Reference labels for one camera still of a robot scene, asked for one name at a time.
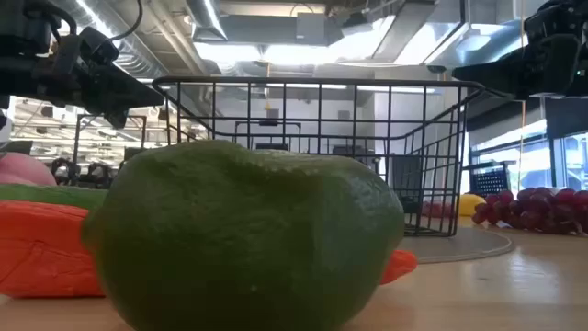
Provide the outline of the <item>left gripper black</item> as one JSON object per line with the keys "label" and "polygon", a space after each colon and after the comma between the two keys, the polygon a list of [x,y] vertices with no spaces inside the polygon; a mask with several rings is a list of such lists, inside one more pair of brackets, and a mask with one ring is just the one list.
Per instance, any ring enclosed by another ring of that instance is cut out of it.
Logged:
{"label": "left gripper black", "polygon": [[103,117],[117,130],[124,129],[128,108],[160,106],[163,96],[119,68],[97,68],[95,52],[102,34],[62,37],[58,51],[48,57],[31,53],[32,45],[15,35],[1,37],[1,108],[12,96],[32,97],[62,107],[75,105]]}

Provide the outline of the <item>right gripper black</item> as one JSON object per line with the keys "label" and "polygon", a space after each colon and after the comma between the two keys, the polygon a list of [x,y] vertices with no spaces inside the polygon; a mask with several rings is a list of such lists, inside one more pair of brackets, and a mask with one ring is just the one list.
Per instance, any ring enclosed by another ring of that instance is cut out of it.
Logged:
{"label": "right gripper black", "polygon": [[587,58],[581,43],[547,43],[537,51],[529,87],[526,47],[494,62],[457,67],[452,70],[452,77],[478,83],[502,97],[587,98]]}

